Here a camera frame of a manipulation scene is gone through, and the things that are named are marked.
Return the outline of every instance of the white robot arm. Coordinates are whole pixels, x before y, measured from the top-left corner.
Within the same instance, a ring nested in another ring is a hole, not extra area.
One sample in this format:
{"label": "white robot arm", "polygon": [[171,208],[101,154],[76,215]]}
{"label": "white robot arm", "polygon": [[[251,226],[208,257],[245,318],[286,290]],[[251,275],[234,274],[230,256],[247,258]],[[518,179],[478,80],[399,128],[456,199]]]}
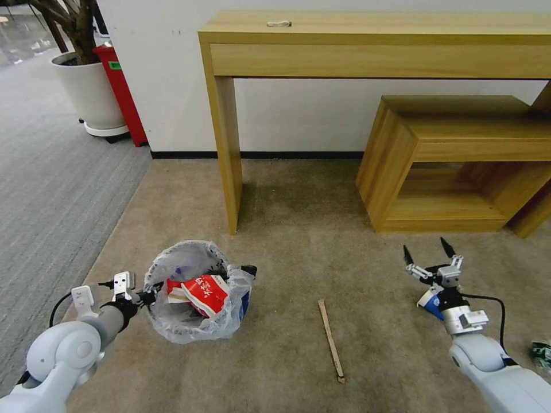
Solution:
{"label": "white robot arm", "polygon": [[489,320],[484,311],[471,311],[466,295],[459,292],[463,257],[440,240],[450,264],[421,268],[405,246],[404,256],[406,271],[439,292],[439,310],[453,339],[452,361],[478,387],[493,412],[551,413],[551,386],[515,363],[497,341],[480,334]]}
{"label": "white robot arm", "polygon": [[31,344],[27,372],[10,394],[0,399],[1,413],[65,413],[71,391],[96,371],[109,345],[143,305],[152,304],[160,285],[134,292],[130,272],[116,274],[112,301],[99,307],[98,286],[71,291],[77,321],[55,325]]}

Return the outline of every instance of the red snack bag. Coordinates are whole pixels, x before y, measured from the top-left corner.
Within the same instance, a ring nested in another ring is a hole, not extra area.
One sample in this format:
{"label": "red snack bag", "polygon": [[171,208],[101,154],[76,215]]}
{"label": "red snack bag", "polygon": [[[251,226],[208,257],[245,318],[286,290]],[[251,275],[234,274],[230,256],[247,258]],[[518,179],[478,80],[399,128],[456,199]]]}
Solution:
{"label": "red snack bag", "polygon": [[166,293],[169,303],[189,302],[189,298],[185,295],[180,281],[172,281],[171,279],[166,280]]}
{"label": "red snack bag", "polygon": [[210,274],[183,282],[181,287],[191,304],[207,318],[220,313],[230,290],[221,276]]}

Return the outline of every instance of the black baseboard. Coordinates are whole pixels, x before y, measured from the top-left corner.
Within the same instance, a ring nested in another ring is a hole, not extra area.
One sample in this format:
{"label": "black baseboard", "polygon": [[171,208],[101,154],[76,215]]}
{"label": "black baseboard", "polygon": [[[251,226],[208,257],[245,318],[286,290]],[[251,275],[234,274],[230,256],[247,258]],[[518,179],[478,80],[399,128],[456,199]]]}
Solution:
{"label": "black baseboard", "polygon": [[[242,151],[243,159],[362,159],[360,151],[285,151],[257,152]],[[153,159],[216,159],[215,151],[151,151]]]}

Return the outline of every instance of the floor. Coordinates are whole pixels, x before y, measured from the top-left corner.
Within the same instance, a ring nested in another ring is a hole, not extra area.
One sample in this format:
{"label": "floor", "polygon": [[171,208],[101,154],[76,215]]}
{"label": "floor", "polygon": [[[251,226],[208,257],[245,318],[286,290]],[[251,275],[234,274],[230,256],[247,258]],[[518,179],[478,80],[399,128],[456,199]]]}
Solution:
{"label": "floor", "polygon": [[38,17],[29,5],[0,6],[0,71],[56,48],[42,15],[36,13]]}
{"label": "floor", "polygon": [[86,133],[50,66],[56,54],[0,71],[0,396],[151,163],[147,147]]}
{"label": "floor", "polygon": [[[164,248],[213,240],[234,263],[258,266],[249,312],[232,339],[186,346],[165,341],[139,314],[68,411],[488,412],[449,359],[441,322],[415,307],[425,286],[404,271],[404,243],[419,264],[446,261],[440,234],[374,233],[354,185],[358,166],[243,161],[239,231],[230,237],[216,161],[154,161],[86,281],[122,270],[141,281]],[[465,292],[505,301],[506,347],[531,367],[531,341],[550,338],[550,223],[526,240],[508,230],[446,237],[465,256]],[[499,306],[471,303],[497,337]]]}

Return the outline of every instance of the green label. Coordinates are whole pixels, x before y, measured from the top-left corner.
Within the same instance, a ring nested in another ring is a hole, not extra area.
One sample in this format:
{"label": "green label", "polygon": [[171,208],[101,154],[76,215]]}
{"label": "green label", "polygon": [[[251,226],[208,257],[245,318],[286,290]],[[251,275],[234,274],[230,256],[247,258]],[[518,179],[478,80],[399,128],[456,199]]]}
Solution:
{"label": "green label", "polygon": [[121,64],[119,62],[110,61],[109,62],[109,67],[111,68],[111,70],[122,70],[121,69]]}

